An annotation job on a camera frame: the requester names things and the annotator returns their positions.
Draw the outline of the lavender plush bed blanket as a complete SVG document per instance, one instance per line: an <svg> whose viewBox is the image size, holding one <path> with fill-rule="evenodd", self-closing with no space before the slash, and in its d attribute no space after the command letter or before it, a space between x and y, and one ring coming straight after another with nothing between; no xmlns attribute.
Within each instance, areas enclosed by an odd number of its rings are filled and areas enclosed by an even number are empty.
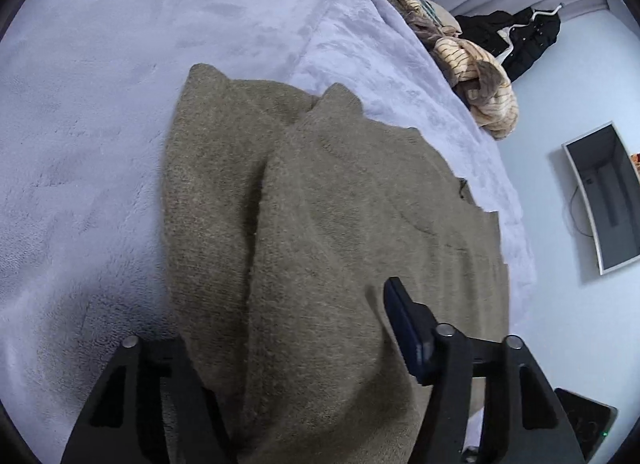
<svg viewBox="0 0 640 464"><path fill-rule="evenodd" d="M160 156L195 64L414 127L499 215L510 323L536 279L497 143L385 0L27 0L1 42L1 400L56 463L117 343L170 332Z"/></svg>

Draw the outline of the orange flower decoration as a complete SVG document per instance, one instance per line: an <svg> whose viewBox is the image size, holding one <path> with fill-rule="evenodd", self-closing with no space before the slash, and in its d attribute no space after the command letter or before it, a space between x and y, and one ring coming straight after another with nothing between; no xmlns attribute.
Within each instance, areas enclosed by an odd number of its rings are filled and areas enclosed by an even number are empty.
<svg viewBox="0 0 640 464"><path fill-rule="evenodd" d="M634 167L638 172L640 172L640 154L635 153L630 156L632 163L634 163Z"/></svg>

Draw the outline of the wall mounted monitor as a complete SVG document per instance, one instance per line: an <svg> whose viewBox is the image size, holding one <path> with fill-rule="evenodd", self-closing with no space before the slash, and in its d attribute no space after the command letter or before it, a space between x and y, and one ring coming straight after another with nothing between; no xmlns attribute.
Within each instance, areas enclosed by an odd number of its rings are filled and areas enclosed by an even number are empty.
<svg viewBox="0 0 640 464"><path fill-rule="evenodd" d="M614 123L564 143L600 275L639 259L639 172Z"/></svg>

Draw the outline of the beige striped clothes pile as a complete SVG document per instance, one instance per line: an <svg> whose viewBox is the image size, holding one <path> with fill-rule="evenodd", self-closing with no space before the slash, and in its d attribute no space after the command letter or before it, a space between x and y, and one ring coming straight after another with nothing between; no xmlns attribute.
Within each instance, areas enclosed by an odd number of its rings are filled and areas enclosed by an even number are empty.
<svg viewBox="0 0 640 464"><path fill-rule="evenodd" d="M442 71L478 127L495 139L514 130L520 109L506 70L483 47L463 39L456 18L429 0L386 0Z"/></svg>

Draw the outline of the olive brown knit sweater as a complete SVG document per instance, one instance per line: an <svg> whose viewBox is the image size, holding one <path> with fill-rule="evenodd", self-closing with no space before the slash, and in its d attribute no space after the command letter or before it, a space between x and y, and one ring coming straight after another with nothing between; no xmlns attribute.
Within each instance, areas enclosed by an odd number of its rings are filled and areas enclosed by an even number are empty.
<svg viewBox="0 0 640 464"><path fill-rule="evenodd" d="M498 217L411 128L191 68L166 143L167 285L243 463L403 463L428 394L383 307L398 277L481 339L509 325Z"/></svg>

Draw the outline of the black hanging jacket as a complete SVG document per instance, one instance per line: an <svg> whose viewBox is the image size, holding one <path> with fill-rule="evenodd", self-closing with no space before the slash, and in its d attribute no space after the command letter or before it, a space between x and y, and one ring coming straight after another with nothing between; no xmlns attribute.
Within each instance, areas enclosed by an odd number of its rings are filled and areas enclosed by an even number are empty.
<svg viewBox="0 0 640 464"><path fill-rule="evenodd" d="M562 8L562 4L555 9L527 7L516 14L496 10L488 15L460 15L456 19L462 39L494 55L514 82L556 42Z"/></svg>

